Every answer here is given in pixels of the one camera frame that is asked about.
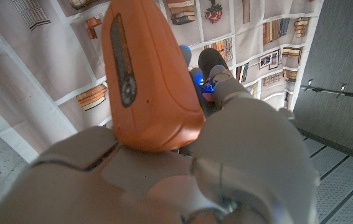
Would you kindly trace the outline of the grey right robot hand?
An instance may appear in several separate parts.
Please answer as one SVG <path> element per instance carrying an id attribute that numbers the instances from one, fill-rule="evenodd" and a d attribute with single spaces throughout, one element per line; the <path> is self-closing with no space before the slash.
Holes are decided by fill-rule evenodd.
<path id="1" fill-rule="evenodd" d="M 319 175 L 288 111 L 252 97 L 215 49 L 199 69 L 215 100 L 191 157 L 86 129 L 21 173 L 0 223 L 316 223 Z"/>

